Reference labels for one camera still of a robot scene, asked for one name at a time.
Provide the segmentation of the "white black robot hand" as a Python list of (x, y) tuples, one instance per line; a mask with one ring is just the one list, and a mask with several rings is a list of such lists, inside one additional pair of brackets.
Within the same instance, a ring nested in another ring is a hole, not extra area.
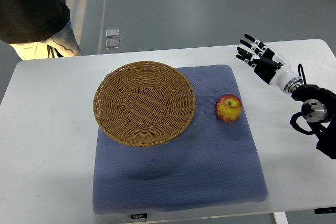
[(245, 34), (237, 47), (236, 58), (253, 68), (254, 73), (270, 86), (277, 86), (284, 93), (292, 93), (303, 85), (303, 79), (292, 72), (291, 66), (281, 54), (265, 45), (260, 40)]

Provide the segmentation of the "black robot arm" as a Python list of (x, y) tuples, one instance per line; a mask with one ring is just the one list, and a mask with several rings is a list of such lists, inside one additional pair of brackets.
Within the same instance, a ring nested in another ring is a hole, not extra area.
[(335, 94), (313, 84), (297, 87), (291, 97), (301, 101), (301, 111), (291, 117), (290, 125), (305, 135), (318, 138), (316, 149), (335, 159)]

